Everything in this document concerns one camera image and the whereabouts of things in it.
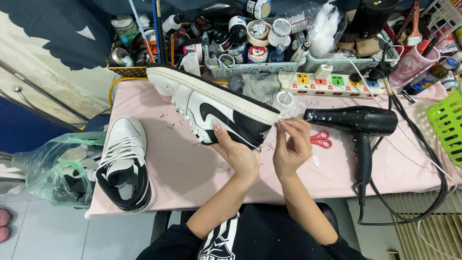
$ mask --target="chair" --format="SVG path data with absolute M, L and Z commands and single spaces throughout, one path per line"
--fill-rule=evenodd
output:
M 335 216 L 334 211 L 325 203 L 316 202 L 317 206 L 324 213 L 327 220 L 329 220 L 330 224 L 334 227 L 337 234 L 339 233 L 339 225 L 337 223 L 337 217 Z M 196 212 L 195 210 L 188 210 L 188 211 L 181 211 L 181 218 L 180 224 L 186 223 L 189 218 Z M 156 216 L 154 217 L 154 225 L 152 227 L 152 235 L 151 235 L 151 244 L 158 239 L 165 231 L 169 225 L 170 215 L 172 211 L 170 210 L 162 210 L 157 211 Z

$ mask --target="power strip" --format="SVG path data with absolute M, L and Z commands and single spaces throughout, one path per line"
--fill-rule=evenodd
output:
M 362 82 L 352 81 L 349 75 L 331 74 L 325 80 L 315 80 L 314 73 L 297 73 L 295 81 L 290 82 L 292 75 L 293 73 L 289 72 L 279 72 L 279 81 L 281 86 L 285 87 L 282 91 L 290 86 L 289 92 L 292 94 L 348 98 L 372 98 L 372 95 L 376 97 L 385 91 L 382 80 L 368 81 L 367 77 L 365 80 L 371 92 Z

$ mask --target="shoelace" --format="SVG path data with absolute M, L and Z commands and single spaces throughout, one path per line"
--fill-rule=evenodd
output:
M 172 98 L 172 104 L 178 109 L 178 113 L 184 117 L 184 120 L 188 121 L 189 126 L 191 127 L 191 131 L 193 132 L 193 135 L 197 135 L 199 133 L 199 130 L 194 129 L 195 125 L 193 121 L 191 120 L 191 116 L 184 116 L 184 110 L 180 109 L 180 105 L 178 103 L 175 103 L 175 99 Z M 197 138 L 197 142 L 202 142 L 205 139 L 203 136 L 199 136 Z
M 106 148 L 104 159 L 101 160 L 100 168 L 111 165 L 115 161 L 125 159 L 139 159 L 136 151 L 136 140 L 134 136 L 124 137 L 118 143 Z

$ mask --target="green basket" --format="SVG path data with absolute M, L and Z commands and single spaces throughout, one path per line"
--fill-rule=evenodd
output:
M 428 109 L 428 118 L 449 155 L 462 168 L 462 94 L 461 88 Z

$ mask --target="table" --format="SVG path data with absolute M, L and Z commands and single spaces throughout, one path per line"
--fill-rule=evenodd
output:
M 452 164 L 436 138 L 428 121 L 429 106 L 447 96 L 444 87 L 437 83 L 416 96 L 418 102 L 410 105 L 403 97 L 408 115 L 413 118 L 434 147 L 448 174 L 462 183 L 462 170 Z M 383 107 L 388 97 L 377 98 Z M 286 117 L 303 116 L 305 108 L 338 108 L 353 105 L 377 106 L 372 99 L 319 97 L 297 95 L 294 112 Z M 110 123 L 122 115 L 138 118 L 147 135 L 146 163 L 156 187 L 157 199 L 151 210 L 185 210 L 198 208 L 218 191 L 233 174 L 229 164 L 211 147 L 198 144 L 188 123 L 158 95 L 147 80 L 128 80 L 119 83 Z M 407 123 L 398 115 L 399 125 L 420 146 Z M 313 145 L 314 157 L 297 171 L 313 198 L 339 198 L 355 196 L 351 189 L 354 182 L 354 144 L 352 136 L 335 129 L 313 125 L 312 134 L 321 130 L 330 133 L 332 147 L 324 149 Z M 261 150 L 259 179 L 251 187 L 244 203 L 283 204 L 281 185 L 274 172 L 275 127 L 268 134 Z M 381 193 L 424 192 L 438 188 L 440 179 L 435 167 L 397 128 L 386 137 L 373 156 L 372 177 Z M 374 195 L 368 186 L 367 195 Z M 96 184 L 86 218 L 123 213 Z

